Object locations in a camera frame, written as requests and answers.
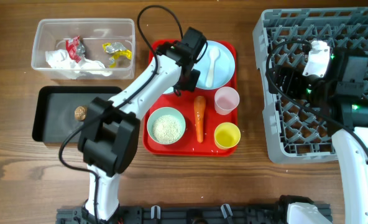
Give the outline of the orange carrot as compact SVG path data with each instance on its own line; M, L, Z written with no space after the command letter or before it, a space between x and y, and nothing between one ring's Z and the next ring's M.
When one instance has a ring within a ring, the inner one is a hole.
M195 128L196 139L199 143L203 142L203 121L206 108L206 98L204 96L197 96L194 100L194 115L195 115Z

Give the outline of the green bowl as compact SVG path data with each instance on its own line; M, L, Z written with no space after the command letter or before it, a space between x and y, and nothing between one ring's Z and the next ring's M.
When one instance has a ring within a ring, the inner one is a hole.
M177 109L171 108L171 107L162 107L162 108L159 108L159 109L155 110L149 116L149 119L147 121L146 128L147 128L148 134L150 135L151 139L154 140L158 144L162 144L162 143L157 142L156 139L155 139L155 137L154 137L154 135L152 134L152 125L153 125L154 121L157 118L159 118L159 117L161 117L163 115L172 115L172 116L178 118L178 120L180 121L180 124L182 125L182 131L183 131L183 134L178 139L178 140L180 140L182 138L182 136L184 135L184 132L186 130L186 121L185 121L184 116L181 114L181 112L179 112Z

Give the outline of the pink plastic cup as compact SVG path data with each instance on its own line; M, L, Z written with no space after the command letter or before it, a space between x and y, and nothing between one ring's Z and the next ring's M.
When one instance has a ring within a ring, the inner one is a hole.
M218 89L214 95L214 108L217 114L227 115L237 108L240 102L238 92L229 86Z

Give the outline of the white rice pile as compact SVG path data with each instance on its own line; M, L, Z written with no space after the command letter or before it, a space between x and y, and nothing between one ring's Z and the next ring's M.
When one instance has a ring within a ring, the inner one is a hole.
M177 141L183 134L182 125L178 118L172 115L163 115L154 121L152 134L157 142L171 144Z

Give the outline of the yellow plastic cup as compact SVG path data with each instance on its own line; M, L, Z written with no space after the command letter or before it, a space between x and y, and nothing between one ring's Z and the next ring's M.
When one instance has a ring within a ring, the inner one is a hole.
M214 143L219 149L230 149L241 140L241 132L234 123L221 123L214 130Z

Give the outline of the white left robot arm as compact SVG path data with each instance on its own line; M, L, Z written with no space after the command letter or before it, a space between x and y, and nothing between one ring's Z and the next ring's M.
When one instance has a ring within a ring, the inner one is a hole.
M125 90L90 103L78 141L91 173L90 194L82 209L86 222L114 220L120 175L137 152L142 118L170 87L194 91L200 72L193 67L205 45L206 37L189 28L181 40L159 45L148 67Z

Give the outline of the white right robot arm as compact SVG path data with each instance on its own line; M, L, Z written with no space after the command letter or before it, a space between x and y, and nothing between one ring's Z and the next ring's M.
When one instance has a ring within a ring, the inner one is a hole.
M324 119L336 151L344 192L346 223L368 223L368 100L363 100L363 79L368 56L358 49L336 47L325 42L306 45L308 60L303 71L265 63L271 93L279 93L293 104Z

